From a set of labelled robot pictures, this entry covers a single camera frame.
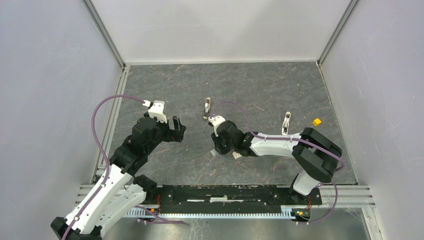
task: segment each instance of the gray floor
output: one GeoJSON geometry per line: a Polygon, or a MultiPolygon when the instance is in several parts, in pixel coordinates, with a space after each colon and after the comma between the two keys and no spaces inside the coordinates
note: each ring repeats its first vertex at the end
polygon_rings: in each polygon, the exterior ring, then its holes
{"type": "MultiPolygon", "coordinates": [[[[312,121],[320,118],[322,124],[316,129],[343,149],[342,157],[349,163],[329,96],[314,62],[131,66],[124,93],[149,101],[165,101],[166,115],[180,117],[187,126],[182,143],[161,143],[139,172],[159,185],[290,184],[301,172],[300,165],[288,157],[234,160],[230,153],[212,157],[213,129],[202,120],[206,97],[211,98],[212,108],[220,101],[236,101],[248,111],[253,130],[270,135],[281,134],[286,111],[292,114],[291,134],[313,127],[312,121]]],[[[122,101],[112,151],[131,134],[133,125],[146,111],[139,102],[122,101]]],[[[247,132],[247,121],[235,106],[225,104],[217,113],[247,132]]],[[[334,182],[356,182],[350,164],[334,176],[334,182]]]]}
{"type": "MultiPolygon", "coordinates": [[[[312,218],[327,209],[312,209],[312,218]]],[[[282,219],[179,219],[181,225],[144,225],[122,218],[104,240],[370,240],[361,209],[336,209],[331,217],[296,226],[282,219]]]]}

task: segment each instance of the white wall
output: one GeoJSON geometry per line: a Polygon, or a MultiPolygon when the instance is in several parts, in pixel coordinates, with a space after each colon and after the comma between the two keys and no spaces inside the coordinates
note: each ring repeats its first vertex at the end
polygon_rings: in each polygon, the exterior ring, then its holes
{"type": "Polygon", "coordinates": [[[424,239],[424,2],[360,1],[323,64],[388,240],[424,239]]]}
{"type": "Polygon", "coordinates": [[[349,0],[93,0],[126,62],[314,61],[349,0]]]}
{"type": "Polygon", "coordinates": [[[50,223],[89,180],[91,114],[120,68],[80,0],[2,1],[0,56],[0,239],[57,239],[50,223]]]}

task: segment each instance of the robotic arm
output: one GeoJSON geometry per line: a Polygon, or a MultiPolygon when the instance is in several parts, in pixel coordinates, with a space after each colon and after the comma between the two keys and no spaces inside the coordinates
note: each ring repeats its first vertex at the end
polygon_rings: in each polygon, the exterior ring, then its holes
{"type": "Polygon", "coordinates": [[[234,150],[243,157],[275,155],[296,159],[303,171],[296,176],[290,186],[290,197],[295,202],[307,198],[312,189],[319,183],[330,183],[337,169],[338,161],[318,149],[311,151],[310,148],[312,147],[308,144],[292,139],[303,139],[330,151],[338,157],[342,155],[340,147],[310,127],[306,127],[302,133],[266,135],[257,132],[254,132],[254,134],[251,132],[243,133],[234,122],[225,120],[219,115],[210,117],[208,120],[209,125],[213,126],[211,137],[215,150],[221,155],[234,150]],[[289,140],[267,140],[266,138],[286,138],[289,140]]]}
{"type": "Polygon", "coordinates": [[[56,217],[51,228],[59,239],[72,225],[66,239],[101,240],[106,232],[131,208],[154,199],[157,184],[148,177],[135,177],[137,171],[147,162],[148,156],[161,142],[181,142],[186,127],[174,116],[173,129],[164,114],[163,101],[144,101],[149,110],[132,128],[132,134],[126,137],[110,158],[110,173],[107,181],[106,171],[97,181],[86,198],[65,218],[56,217]],[[134,177],[133,184],[113,200],[118,190],[134,177]]]}

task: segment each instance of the purple cable on floor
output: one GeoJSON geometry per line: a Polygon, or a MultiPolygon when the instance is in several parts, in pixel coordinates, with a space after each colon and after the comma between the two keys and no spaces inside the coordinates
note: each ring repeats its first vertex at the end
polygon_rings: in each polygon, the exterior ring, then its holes
{"type": "MultiPolygon", "coordinates": [[[[307,144],[307,145],[309,145],[309,146],[311,146],[311,147],[313,147],[313,148],[316,148],[316,149],[318,149],[318,150],[320,150],[320,151],[324,152],[325,154],[328,154],[329,156],[331,156],[331,157],[335,158],[337,161],[339,161],[339,162],[341,163],[341,166],[340,166],[340,167],[338,167],[338,168],[335,170],[336,172],[338,172],[338,171],[340,171],[340,170],[342,170],[342,169],[344,169],[344,168],[345,168],[346,163],[345,163],[345,161],[343,161],[340,157],[338,157],[337,155],[335,155],[335,154],[333,154],[332,152],[328,151],[327,149],[324,149],[324,148],[322,148],[322,147],[320,147],[320,146],[318,146],[318,145],[316,145],[316,144],[314,144],[314,143],[312,143],[312,142],[309,142],[309,141],[307,141],[307,140],[304,140],[304,139],[301,139],[301,138],[294,138],[294,137],[265,137],[265,136],[259,136],[259,135],[255,134],[255,133],[252,131],[252,129],[251,129],[251,120],[250,120],[250,118],[249,118],[248,113],[246,112],[246,110],[244,110],[244,109],[243,109],[243,107],[242,107],[242,106],[240,106],[239,104],[237,104],[237,103],[236,103],[236,102],[234,102],[234,101],[222,101],[222,102],[220,102],[220,103],[219,103],[219,104],[215,107],[215,109],[213,110],[212,115],[211,115],[211,117],[210,117],[210,118],[212,118],[212,117],[215,115],[215,112],[217,111],[218,107],[219,107],[219,106],[221,106],[221,104],[225,104],[225,103],[233,104],[233,105],[235,105],[238,109],[240,109],[240,111],[243,113],[244,117],[247,119],[247,129],[249,130],[249,132],[250,132],[253,136],[255,136],[255,137],[259,138],[259,139],[265,139],[265,140],[285,140],[285,141],[296,141],[296,142],[301,142],[301,143],[307,144]]],[[[298,221],[297,221],[297,222],[296,222],[296,224],[300,224],[300,225],[308,225],[308,224],[311,224],[311,223],[317,223],[317,222],[320,222],[320,221],[322,221],[322,220],[324,220],[324,219],[328,218],[328,217],[329,217],[329,216],[333,213],[334,209],[336,208],[337,199],[338,199],[338,197],[339,197],[339,192],[338,192],[338,190],[337,190],[337,186],[336,186],[334,183],[331,183],[331,184],[334,186],[335,196],[334,196],[334,203],[333,203],[332,207],[330,208],[330,210],[327,212],[327,214],[325,214],[323,217],[320,217],[320,218],[318,218],[318,219],[316,219],[316,220],[313,220],[313,221],[310,221],[310,222],[298,222],[298,221]]],[[[319,184],[317,185],[317,187],[318,187],[318,188],[319,188],[319,187],[321,187],[321,186],[322,186],[322,182],[321,182],[321,183],[319,183],[319,184]]]]}
{"type": "MultiPolygon", "coordinates": [[[[109,96],[105,99],[103,99],[94,109],[94,112],[92,114],[91,117],[91,131],[92,131],[92,135],[94,137],[94,141],[97,144],[97,147],[100,149],[101,154],[103,155],[103,160],[106,163],[106,172],[105,172],[105,176],[103,178],[103,181],[101,182],[101,184],[105,184],[106,181],[108,180],[110,171],[111,171],[111,167],[109,166],[109,158],[106,155],[105,150],[102,147],[102,144],[99,141],[99,138],[97,137],[96,134],[96,128],[95,128],[95,119],[96,119],[96,114],[99,110],[99,108],[107,101],[111,100],[111,99],[115,99],[115,98],[126,98],[126,99],[132,99],[135,101],[138,101],[142,104],[145,103],[144,100],[141,100],[140,98],[137,98],[135,96],[129,96],[129,95],[125,95],[125,94],[118,94],[118,95],[112,95],[109,96]]],[[[81,209],[78,211],[78,213],[75,215],[75,217],[79,218],[81,216],[81,214],[83,214],[84,210],[87,208],[87,206],[91,203],[91,201],[96,197],[96,195],[100,192],[100,190],[102,189],[102,186],[100,185],[95,192],[93,193],[93,195],[91,195],[91,197],[87,200],[87,202],[81,207],[81,209]]],[[[69,231],[71,230],[72,226],[75,224],[76,220],[72,220],[71,223],[69,224],[69,226],[66,228],[63,236],[62,236],[62,240],[65,240],[68,236],[69,231]]]]}
{"type": "Polygon", "coordinates": [[[138,209],[142,209],[144,210],[146,213],[149,213],[150,215],[154,216],[156,219],[159,219],[161,221],[146,221],[147,224],[183,224],[183,221],[169,221],[166,220],[165,218],[162,218],[160,216],[158,216],[156,213],[149,211],[147,208],[143,207],[143,206],[134,206],[134,208],[138,208],[138,209]]]}

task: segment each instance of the purple cable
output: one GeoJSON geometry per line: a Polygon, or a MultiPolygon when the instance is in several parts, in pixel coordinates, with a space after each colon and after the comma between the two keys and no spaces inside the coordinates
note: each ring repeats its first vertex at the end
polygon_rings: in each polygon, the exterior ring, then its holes
{"type": "MultiPolygon", "coordinates": [[[[92,117],[91,117],[91,131],[92,131],[92,134],[93,134],[93,137],[94,137],[94,141],[95,141],[95,143],[97,144],[97,147],[100,149],[100,152],[101,152],[101,154],[103,155],[103,159],[104,159],[104,161],[105,161],[105,163],[106,163],[106,174],[105,174],[105,176],[104,176],[104,178],[103,178],[103,181],[101,182],[101,184],[103,185],[103,184],[105,184],[106,183],[106,181],[108,180],[108,177],[109,177],[109,174],[110,174],[110,171],[111,171],[111,167],[109,166],[109,158],[108,158],[108,156],[106,155],[106,152],[105,152],[105,150],[103,149],[103,147],[102,147],[102,144],[100,144],[100,141],[99,141],[99,138],[97,137],[97,134],[96,134],[96,128],[95,128],[95,119],[96,119],[96,114],[97,114],[97,111],[99,110],[99,108],[105,103],[105,102],[107,102],[107,101],[109,101],[109,100],[111,100],[111,99],[115,99],[115,98],[127,98],[127,99],[133,99],[133,100],[136,100],[136,101],[138,101],[138,102],[140,102],[140,103],[142,103],[142,104],[144,104],[145,103],[145,101],[144,100],[141,100],[141,99],[139,99],[139,98],[137,98],[137,97],[134,97],[134,96],[129,96],[129,95],[124,95],[124,94],[118,94],[118,95],[112,95],[112,96],[109,96],[109,97],[106,97],[104,100],[102,100],[96,107],[95,107],[95,109],[94,109],[94,112],[93,112],[93,114],[92,114],[92,117]]],[[[84,212],[84,210],[87,208],[87,206],[91,203],[91,201],[96,197],[96,195],[100,192],[100,190],[102,189],[102,186],[100,185],[96,190],[95,190],[95,192],[93,193],[93,195],[91,195],[91,197],[87,200],[87,202],[81,207],[81,209],[78,211],[78,213],[75,215],[75,217],[77,217],[77,218],[79,218],[80,216],[81,216],[81,214],[83,214],[83,212],[84,212]]],[[[68,236],[68,233],[69,233],[69,231],[71,230],[71,228],[72,228],[72,226],[75,224],[75,219],[74,220],[72,220],[71,222],[70,222],[70,224],[69,224],[69,226],[66,228],[66,230],[65,230],[65,232],[64,232],[64,234],[63,234],[63,236],[62,236],[62,240],[65,240],[66,238],[67,238],[67,236],[68,236]]]]}
{"type": "Polygon", "coordinates": [[[340,166],[340,167],[338,167],[338,168],[336,169],[336,172],[338,172],[338,171],[340,171],[340,170],[342,170],[342,169],[344,169],[344,168],[345,168],[346,163],[345,163],[345,161],[344,161],[344,160],[342,160],[340,157],[338,157],[338,156],[337,156],[337,155],[335,155],[334,153],[332,153],[332,152],[328,151],[327,149],[324,149],[324,148],[322,148],[322,147],[320,147],[320,146],[318,146],[318,145],[316,145],[316,144],[314,144],[314,143],[312,143],[312,142],[310,142],[310,141],[307,141],[307,140],[304,140],[304,139],[301,139],[301,138],[295,138],[295,137],[284,137],[284,136],[281,136],[281,137],[265,137],[265,136],[259,136],[259,135],[255,134],[255,133],[252,131],[252,128],[251,128],[251,120],[250,120],[250,118],[249,118],[248,113],[246,112],[246,110],[244,110],[244,109],[243,109],[243,107],[242,107],[242,106],[240,106],[239,104],[237,104],[237,103],[236,103],[236,102],[234,102],[234,101],[222,101],[222,102],[220,102],[220,103],[219,103],[219,104],[215,107],[215,109],[213,110],[213,112],[212,112],[212,116],[214,116],[214,115],[215,115],[215,112],[217,111],[218,107],[219,107],[221,104],[225,104],[225,103],[234,104],[234,105],[235,105],[238,109],[240,109],[240,111],[243,113],[244,117],[247,119],[247,129],[249,130],[249,132],[250,132],[250,133],[251,133],[254,137],[257,137],[257,138],[259,138],[259,139],[265,139],[265,140],[285,140],[285,141],[296,141],[296,142],[301,142],[301,143],[307,144],[307,145],[309,145],[309,146],[311,146],[311,147],[313,147],[313,148],[316,148],[316,149],[320,150],[321,152],[324,152],[325,154],[327,154],[327,155],[329,155],[329,156],[331,156],[331,157],[335,158],[337,161],[339,161],[339,162],[341,163],[341,166],[340,166]]]}
{"type": "MultiPolygon", "coordinates": [[[[340,170],[342,170],[342,169],[344,169],[345,168],[345,165],[346,165],[346,163],[345,163],[345,161],[343,161],[340,157],[338,157],[337,155],[335,155],[335,154],[333,154],[332,152],[330,152],[330,151],[328,151],[327,149],[324,149],[324,148],[322,148],[322,147],[320,147],[320,146],[318,146],[318,145],[316,145],[316,144],[314,144],[314,143],[312,143],[312,142],[309,142],[309,141],[307,141],[307,140],[304,140],[304,139],[301,139],[301,138],[291,138],[291,137],[264,137],[264,136],[259,136],[259,135],[257,135],[257,134],[255,134],[253,131],[252,131],[252,129],[251,129],[251,120],[249,119],[249,115],[248,115],[248,113],[246,112],[246,110],[244,110],[243,109],[243,107],[242,106],[240,106],[239,104],[237,104],[236,102],[234,102],[234,101],[222,101],[222,102],[220,102],[216,107],[215,107],[215,109],[213,110],[213,112],[212,112],[212,116],[214,116],[215,115],[215,112],[217,111],[217,109],[218,109],[218,107],[221,105],[221,104],[225,104],[225,103],[229,103],[229,104],[233,104],[233,105],[235,105],[238,109],[240,109],[240,111],[243,113],[243,115],[244,115],[244,117],[247,119],[247,128],[248,128],[248,130],[249,130],[249,132],[253,135],[253,136],[255,136],[255,137],[257,137],[257,138],[259,138],[259,139],[266,139],[266,140],[285,140],[285,141],[297,141],[297,142],[301,142],[301,143],[304,143],[304,144],[307,144],[307,145],[309,145],[309,146],[311,146],[311,147],[313,147],[313,148],[316,148],[316,149],[318,149],[318,150],[320,150],[321,152],[324,152],[325,154],[328,154],[329,156],[331,156],[331,157],[333,157],[333,158],[335,158],[337,161],[339,161],[340,163],[341,163],[341,166],[340,167],[338,167],[335,171],[336,172],[338,172],[338,171],[340,171],[340,170]]],[[[320,182],[318,185],[317,185],[317,187],[319,188],[319,187],[321,187],[322,186],[322,182],[320,182]]],[[[317,222],[320,222],[320,221],[322,221],[322,220],[324,220],[324,219],[326,219],[326,218],[328,218],[332,213],[333,213],[333,211],[334,211],[334,209],[335,209],[335,207],[336,207],[336,204],[337,204],[337,199],[338,199],[338,197],[339,197],[339,192],[338,192],[338,190],[337,190],[337,186],[334,184],[334,183],[331,183],[333,186],[334,186],[334,190],[335,190],[335,197],[334,197],[334,204],[332,205],[332,207],[330,208],[330,210],[327,212],[327,214],[325,214],[323,217],[320,217],[320,218],[318,218],[318,219],[316,219],[316,220],[313,220],[313,221],[310,221],[310,222],[308,222],[308,223],[306,223],[306,222],[296,222],[297,224],[301,224],[301,225],[308,225],[308,224],[311,224],[311,223],[317,223],[317,222]]]]}
{"type": "Polygon", "coordinates": [[[161,221],[147,221],[147,224],[183,224],[183,221],[169,221],[166,220],[165,218],[162,218],[160,216],[158,216],[156,213],[153,213],[152,211],[149,211],[147,208],[143,207],[143,206],[135,206],[134,208],[138,208],[138,209],[142,209],[144,211],[146,211],[147,213],[149,213],[150,215],[154,216],[155,218],[161,220],[161,221]]]}

